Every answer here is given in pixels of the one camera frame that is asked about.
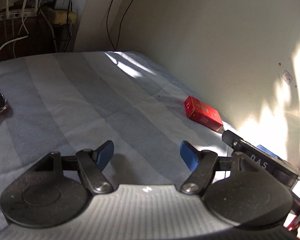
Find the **red cigarette box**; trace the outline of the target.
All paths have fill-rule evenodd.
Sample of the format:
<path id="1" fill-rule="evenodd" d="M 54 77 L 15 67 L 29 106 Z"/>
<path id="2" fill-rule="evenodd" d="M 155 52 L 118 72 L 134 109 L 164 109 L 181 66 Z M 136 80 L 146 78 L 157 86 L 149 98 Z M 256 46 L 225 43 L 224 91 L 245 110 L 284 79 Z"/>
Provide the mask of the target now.
<path id="1" fill-rule="evenodd" d="M 207 128 L 218 132 L 223 128 L 223 121 L 217 110 L 201 102 L 197 98 L 188 96 L 184 101 L 187 118 Z"/>

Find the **striped grey bed sheet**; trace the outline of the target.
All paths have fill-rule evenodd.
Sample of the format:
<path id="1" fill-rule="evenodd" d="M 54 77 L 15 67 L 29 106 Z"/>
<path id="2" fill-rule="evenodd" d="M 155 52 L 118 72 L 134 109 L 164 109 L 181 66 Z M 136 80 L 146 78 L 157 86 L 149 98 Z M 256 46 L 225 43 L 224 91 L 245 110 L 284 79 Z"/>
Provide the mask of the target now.
<path id="1" fill-rule="evenodd" d="M 52 151 L 73 155 L 107 140 L 104 170 L 113 185 L 181 184 L 190 174 L 182 141 L 220 156 L 221 135 L 186 117 L 193 95 L 164 68 L 138 53 L 86 52 L 0 62 L 0 194 Z M 7 225 L 0 211 L 0 231 Z"/>

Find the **black router box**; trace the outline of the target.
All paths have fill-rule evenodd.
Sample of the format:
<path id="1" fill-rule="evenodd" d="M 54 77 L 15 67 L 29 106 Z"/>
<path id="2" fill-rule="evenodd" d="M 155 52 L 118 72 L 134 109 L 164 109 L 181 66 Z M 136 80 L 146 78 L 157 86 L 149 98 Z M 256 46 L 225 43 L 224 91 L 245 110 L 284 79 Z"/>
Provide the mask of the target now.
<path id="1" fill-rule="evenodd" d="M 53 0 L 52 8 L 55 10 L 70 10 L 72 0 Z"/>

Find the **small wall sticker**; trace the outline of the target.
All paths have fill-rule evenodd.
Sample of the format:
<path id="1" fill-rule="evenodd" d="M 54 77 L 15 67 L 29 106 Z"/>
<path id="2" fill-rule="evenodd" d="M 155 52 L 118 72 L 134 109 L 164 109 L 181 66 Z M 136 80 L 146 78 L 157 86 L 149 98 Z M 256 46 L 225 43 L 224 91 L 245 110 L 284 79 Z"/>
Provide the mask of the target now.
<path id="1" fill-rule="evenodd" d="M 289 85 L 292 80 L 293 80 L 293 77 L 291 76 L 291 74 L 287 71 L 287 70 L 284 70 L 281 77 L 283 78 L 283 80 Z"/>

